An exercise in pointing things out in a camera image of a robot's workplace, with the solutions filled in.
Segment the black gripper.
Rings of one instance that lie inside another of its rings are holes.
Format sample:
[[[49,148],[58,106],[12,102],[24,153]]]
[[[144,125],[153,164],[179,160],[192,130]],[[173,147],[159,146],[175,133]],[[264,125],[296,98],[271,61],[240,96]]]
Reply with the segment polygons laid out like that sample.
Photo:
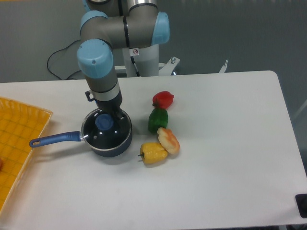
[[[127,136],[128,133],[128,117],[126,113],[120,108],[122,103],[122,94],[119,92],[115,98],[108,100],[108,101],[100,101],[98,99],[95,99],[96,105],[101,110],[107,112],[110,115],[113,115],[120,133],[123,136]]]

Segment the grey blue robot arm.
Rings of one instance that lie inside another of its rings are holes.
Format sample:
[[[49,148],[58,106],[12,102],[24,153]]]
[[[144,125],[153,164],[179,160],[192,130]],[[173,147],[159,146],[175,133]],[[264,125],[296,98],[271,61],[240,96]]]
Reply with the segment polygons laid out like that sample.
[[[122,95],[114,67],[113,50],[148,48],[168,42],[168,15],[154,0],[84,0],[78,65],[85,76],[88,101],[111,116],[122,132],[131,132],[131,120],[120,108]]]

